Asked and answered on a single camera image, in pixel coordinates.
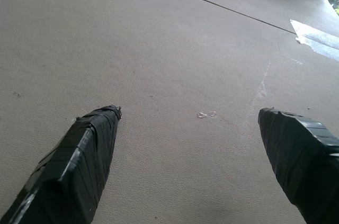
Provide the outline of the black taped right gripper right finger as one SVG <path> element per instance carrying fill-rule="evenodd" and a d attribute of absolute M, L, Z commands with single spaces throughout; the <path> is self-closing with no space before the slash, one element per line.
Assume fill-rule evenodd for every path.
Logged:
<path fill-rule="evenodd" d="M 339 224 L 339 138 L 274 108 L 261 109 L 258 124 L 276 180 L 306 224 Z"/>

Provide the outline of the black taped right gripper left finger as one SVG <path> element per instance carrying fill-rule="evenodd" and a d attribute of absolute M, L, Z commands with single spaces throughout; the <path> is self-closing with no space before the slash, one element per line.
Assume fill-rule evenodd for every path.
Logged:
<path fill-rule="evenodd" d="M 77 117 L 37 167 L 0 224 L 91 224 L 109 177 L 121 108 Z"/>

